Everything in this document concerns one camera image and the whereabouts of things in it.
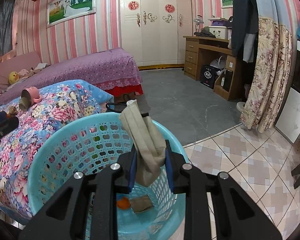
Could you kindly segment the beige paper piece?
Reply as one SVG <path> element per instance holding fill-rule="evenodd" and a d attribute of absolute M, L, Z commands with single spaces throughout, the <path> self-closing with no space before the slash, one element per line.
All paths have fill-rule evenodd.
<path fill-rule="evenodd" d="M 135 181 L 150 186 L 161 174 L 165 163 L 166 142 L 150 116 L 142 116 L 136 100 L 129 100 L 119 120 L 137 151 Z"/>

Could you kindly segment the grey paper wad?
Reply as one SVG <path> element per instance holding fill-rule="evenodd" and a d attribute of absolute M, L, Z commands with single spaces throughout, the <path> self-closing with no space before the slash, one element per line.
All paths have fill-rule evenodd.
<path fill-rule="evenodd" d="M 19 100 L 19 108 L 23 112 L 27 111 L 31 107 L 31 104 L 32 104 L 31 100 L 29 100 L 26 97 L 22 97 Z"/>

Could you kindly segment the orange trash in basket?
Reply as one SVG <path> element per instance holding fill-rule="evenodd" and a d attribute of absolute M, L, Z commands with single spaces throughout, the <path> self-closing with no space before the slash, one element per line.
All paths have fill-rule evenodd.
<path fill-rule="evenodd" d="M 116 205 L 121 210 L 127 210 L 127 209 L 130 208 L 130 201 L 125 196 L 118 196 L 117 201 L 116 201 Z"/>

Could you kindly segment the floral blue bed quilt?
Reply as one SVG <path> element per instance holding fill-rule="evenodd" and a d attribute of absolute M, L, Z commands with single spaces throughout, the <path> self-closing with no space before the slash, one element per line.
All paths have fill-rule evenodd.
<path fill-rule="evenodd" d="M 102 113 L 114 97 L 83 80 L 68 80 L 39 89 L 41 102 L 18 110 L 19 126 L 0 142 L 0 209 L 26 224 L 32 217 L 27 177 L 43 143 L 63 126 Z"/>

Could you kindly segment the pink metal mug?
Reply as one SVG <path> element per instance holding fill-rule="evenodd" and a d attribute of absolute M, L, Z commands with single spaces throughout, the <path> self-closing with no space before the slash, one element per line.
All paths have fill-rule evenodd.
<path fill-rule="evenodd" d="M 29 87 L 29 88 L 25 88 L 23 89 L 23 91 L 21 92 L 21 97 L 26 97 L 29 100 L 31 100 L 32 104 L 31 107 L 39 102 L 42 101 L 43 97 L 39 92 L 39 89 L 36 87 Z"/>

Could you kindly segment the yellow duck plush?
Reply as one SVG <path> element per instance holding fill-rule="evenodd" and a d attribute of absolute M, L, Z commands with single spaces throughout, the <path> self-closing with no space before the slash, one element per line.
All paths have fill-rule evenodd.
<path fill-rule="evenodd" d="M 16 82 L 18 82 L 20 79 L 20 75 L 18 72 L 10 72 L 9 76 L 8 76 L 8 83 L 10 85 L 15 84 Z"/>

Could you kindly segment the pink sofa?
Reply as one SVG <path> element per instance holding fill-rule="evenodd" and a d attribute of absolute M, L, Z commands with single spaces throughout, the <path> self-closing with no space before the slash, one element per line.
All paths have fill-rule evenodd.
<path fill-rule="evenodd" d="M 13 57 L 0 63 L 0 94 L 10 86 L 8 76 L 11 72 L 20 72 L 22 69 L 36 68 L 42 61 L 36 51 Z"/>

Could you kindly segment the grey window curtain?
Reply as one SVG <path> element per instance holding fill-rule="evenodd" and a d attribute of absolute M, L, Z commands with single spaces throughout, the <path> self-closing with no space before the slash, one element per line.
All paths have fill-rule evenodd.
<path fill-rule="evenodd" d="M 12 50 L 12 24 L 15 0 L 4 0 L 0 5 L 0 57 Z"/>

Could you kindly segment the floral beige curtain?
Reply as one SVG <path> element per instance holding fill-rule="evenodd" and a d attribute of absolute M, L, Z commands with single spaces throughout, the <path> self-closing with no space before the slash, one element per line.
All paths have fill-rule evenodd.
<path fill-rule="evenodd" d="M 247 129 L 263 133 L 273 126 L 287 87 L 292 53 L 288 28 L 272 18 L 259 18 L 254 78 L 240 116 Z"/>

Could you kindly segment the framed wedding picture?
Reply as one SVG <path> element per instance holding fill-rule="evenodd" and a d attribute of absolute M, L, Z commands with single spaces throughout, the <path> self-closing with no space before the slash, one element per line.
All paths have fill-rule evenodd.
<path fill-rule="evenodd" d="M 95 13 L 96 0 L 54 0 L 47 5 L 46 27 Z"/>

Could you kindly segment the black box under desk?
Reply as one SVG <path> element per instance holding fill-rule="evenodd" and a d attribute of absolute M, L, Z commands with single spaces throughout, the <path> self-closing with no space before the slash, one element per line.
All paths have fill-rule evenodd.
<path fill-rule="evenodd" d="M 200 83 L 214 89 L 215 81 L 218 77 L 217 72 L 218 68 L 210 65 L 203 65 L 200 71 Z"/>

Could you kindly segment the wooden desk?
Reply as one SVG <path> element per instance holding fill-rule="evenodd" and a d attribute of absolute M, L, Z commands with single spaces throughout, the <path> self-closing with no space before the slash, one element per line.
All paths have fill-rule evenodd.
<path fill-rule="evenodd" d="M 202 68 L 224 56 L 225 72 L 217 77 L 213 91 L 227 101 L 239 99 L 242 89 L 242 61 L 232 55 L 232 51 L 228 48 L 228 40 L 198 36 L 184 36 L 184 38 L 186 40 L 184 74 L 199 81 Z"/>

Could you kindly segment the white storage box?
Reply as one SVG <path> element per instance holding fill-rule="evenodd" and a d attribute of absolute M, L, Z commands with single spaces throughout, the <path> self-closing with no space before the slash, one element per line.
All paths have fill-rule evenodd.
<path fill-rule="evenodd" d="M 228 40 L 228 28 L 226 26 L 209 26 L 209 32 L 217 39 Z"/>

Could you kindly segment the black hanging coat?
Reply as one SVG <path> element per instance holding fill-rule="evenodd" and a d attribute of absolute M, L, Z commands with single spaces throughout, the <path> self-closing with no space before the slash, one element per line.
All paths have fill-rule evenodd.
<path fill-rule="evenodd" d="M 256 0 L 233 0 L 232 54 L 243 50 L 243 61 L 252 63 L 255 56 L 255 40 L 258 33 L 258 9 Z"/>

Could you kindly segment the white wardrobe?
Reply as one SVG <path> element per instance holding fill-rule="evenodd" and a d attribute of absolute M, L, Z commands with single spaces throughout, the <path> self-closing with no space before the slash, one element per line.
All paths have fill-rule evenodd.
<path fill-rule="evenodd" d="M 184 64 L 191 0 L 120 0 L 120 16 L 122 48 L 138 67 Z"/>

